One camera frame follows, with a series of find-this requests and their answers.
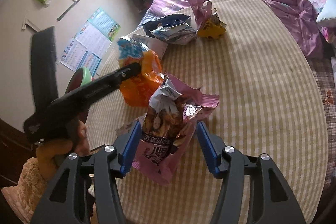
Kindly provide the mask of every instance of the human hand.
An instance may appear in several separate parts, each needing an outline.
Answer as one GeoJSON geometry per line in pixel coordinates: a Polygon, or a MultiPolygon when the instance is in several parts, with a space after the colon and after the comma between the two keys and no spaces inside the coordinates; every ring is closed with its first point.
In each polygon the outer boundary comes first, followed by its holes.
{"type": "MultiPolygon", "coordinates": [[[[74,150],[74,152],[79,156],[86,156],[90,154],[86,131],[86,125],[82,121],[79,121],[77,131],[79,142],[74,150]]],[[[56,155],[64,155],[68,153],[72,147],[73,143],[70,139],[54,139],[45,142],[36,149],[36,157],[40,174],[46,181],[51,180],[58,169],[54,157],[56,155]]]]}

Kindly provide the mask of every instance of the orange snack bag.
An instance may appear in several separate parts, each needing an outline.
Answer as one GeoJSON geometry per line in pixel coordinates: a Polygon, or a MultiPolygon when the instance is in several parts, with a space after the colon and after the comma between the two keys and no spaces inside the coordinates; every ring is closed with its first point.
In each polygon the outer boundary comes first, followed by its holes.
{"type": "Polygon", "coordinates": [[[159,58],[145,44],[129,37],[120,37],[117,44],[120,68],[134,62],[140,63],[142,67],[141,74],[121,83],[119,89],[124,100],[130,106],[148,107],[150,97],[164,78],[159,58]]]}

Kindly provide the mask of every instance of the pink pillow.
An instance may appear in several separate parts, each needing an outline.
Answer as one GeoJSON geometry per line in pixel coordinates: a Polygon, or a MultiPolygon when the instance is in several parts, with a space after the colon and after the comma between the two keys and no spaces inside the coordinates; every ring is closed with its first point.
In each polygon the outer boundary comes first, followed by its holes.
{"type": "MultiPolygon", "coordinates": [[[[316,13],[315,15],[316,20],[317,16],[322,12],[322,9],[327,0],[308,0],[308,1],[312,4],[313,9],[316,13]]],[[[336,42],[335,28],[319,27],[319,26],[318,28],[328,43],[331,44],[336,42]]]]}

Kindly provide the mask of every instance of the silver screw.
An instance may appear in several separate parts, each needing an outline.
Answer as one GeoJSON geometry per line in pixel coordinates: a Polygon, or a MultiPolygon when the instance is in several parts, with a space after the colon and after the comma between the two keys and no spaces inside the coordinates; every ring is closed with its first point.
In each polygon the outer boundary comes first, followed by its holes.
{"type": "Polygon", "coordinates": [[[71,153],[71,154],[69,154],[68,158],[69,158],[69,160],[74,160],[74,159],[77,158],[77,154],[76,153],[71,153]]]}
{"type": "Polygon", "coordinates": [[[114,150],[114,146],[113,145],[108,145],[108,146],[105,146],[104,150],[106,152],[112,152],[114,150]]]}
{"type": "Polygon", "coordinates": [[[270,157],[267,154],[261,154],[261,158],[263,160],[269,160],[270,159],[270,157]]]}
{"type": "Polygon", "coordinates": [[[225,149],[225,151],[228,152],[228,153],[233,153],[234,150],[235,150],[232,146],[226,146],[224,149],[225,149]]]}

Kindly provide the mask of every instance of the table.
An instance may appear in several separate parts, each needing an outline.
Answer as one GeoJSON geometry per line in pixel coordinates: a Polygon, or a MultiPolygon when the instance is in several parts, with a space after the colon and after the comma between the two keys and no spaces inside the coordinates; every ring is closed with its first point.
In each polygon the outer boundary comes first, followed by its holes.
{"type": "MultiPolygon", "coordinates": [[[[220,95],[209,131],[243,154],[268,153],[288,180],[306,221],[316,212],[327,165],[327,127],[320,94],[295,40],[262,0],[214,0],[227,24],[219,40],[169,45],[162,66],[202,92],[220,95]]],[[[190,8],[180,11],[192,15],[190,8]]],[[[144,34],[143,30],[134,33],[144,34]]],[[[103,74],[118,68],[118,47],[103,74]]],[[[96,103],[88,116],[91,146],[113,143],[115,129],[146,110],[127,106],[120,92],[96,103]]],[[[246,220],[248,179],[241,223],[246,220]]],[[[134,223],[209,223],[221,181],[207,171],[193,138],[168,187],[137,170],[118,181],[126,217],[134,223]]]]}

